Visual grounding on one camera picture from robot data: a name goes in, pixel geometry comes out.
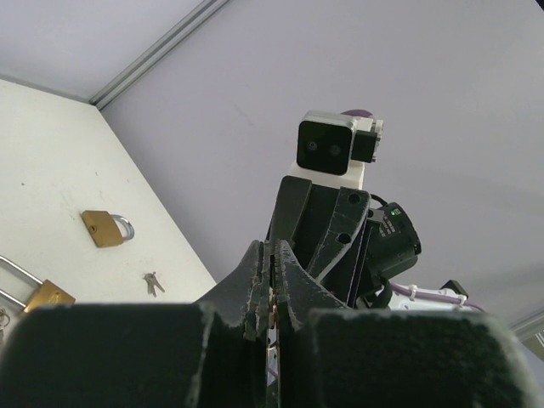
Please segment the cable lock keys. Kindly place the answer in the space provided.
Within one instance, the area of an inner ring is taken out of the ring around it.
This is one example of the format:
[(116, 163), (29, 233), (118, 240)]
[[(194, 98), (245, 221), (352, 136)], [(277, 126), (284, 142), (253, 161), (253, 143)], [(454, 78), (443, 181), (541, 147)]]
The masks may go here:
[(271, 365), (277, 360), (277, 349), (279, 345), (279, 334), (277, 326), (277, 305), (275, 294), (269, 289), (269, 313), (267, 321), (267, 364)]

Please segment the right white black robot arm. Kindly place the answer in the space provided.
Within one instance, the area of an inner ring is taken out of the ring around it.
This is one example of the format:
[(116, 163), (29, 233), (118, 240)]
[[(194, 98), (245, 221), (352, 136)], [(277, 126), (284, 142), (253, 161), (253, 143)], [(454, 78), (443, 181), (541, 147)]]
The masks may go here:
[(277, 313), (312, 308), (479, 312), (456, 280), (439, 289), (392, 279), (416, 265), (418, 234), (396, 202), (285, 176), (269, 226)]

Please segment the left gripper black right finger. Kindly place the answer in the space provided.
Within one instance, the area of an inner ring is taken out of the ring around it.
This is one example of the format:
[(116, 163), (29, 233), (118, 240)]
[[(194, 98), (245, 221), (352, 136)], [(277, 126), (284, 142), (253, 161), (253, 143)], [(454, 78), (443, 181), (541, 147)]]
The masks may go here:
[(491, 314), (347, 309), (275, 245), (283, 407), (540, 407), (521, 344)]

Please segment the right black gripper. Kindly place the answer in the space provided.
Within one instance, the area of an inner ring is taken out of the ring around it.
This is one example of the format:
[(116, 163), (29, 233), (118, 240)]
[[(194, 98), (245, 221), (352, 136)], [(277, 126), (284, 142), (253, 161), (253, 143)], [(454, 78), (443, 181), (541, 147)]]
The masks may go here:
[[(287, 175), (281, 180), (267, 235), (271, 255), (278, 251), (279, 241), (288, 242), (293, 251), (306, 247), (304, 218), (311, 190), (309, 179)], [(355, 302), (357, 309), (375, 304), (380, 309), (386, 307), (386, 301), (377, 300), (379, 293), (395, 276), (412, 268), (422, 252), (416, 229), (400, 204), (363, 190), (340, 188), (306, 272), (319, 283), (329, 275), (360, 233), (370, 199), (380, 204), (377, 210), (383, 212), (383, 218), (371, 232)]]

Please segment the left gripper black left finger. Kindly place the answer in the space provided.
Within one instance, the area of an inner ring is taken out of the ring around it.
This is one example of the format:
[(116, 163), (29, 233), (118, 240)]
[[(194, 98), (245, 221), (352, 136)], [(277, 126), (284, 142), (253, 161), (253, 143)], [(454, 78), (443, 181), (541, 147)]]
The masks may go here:
[(254, 241), (193, 303), (43, 306), (1, 357), (4, 407), (263, 407), (269, 262)]

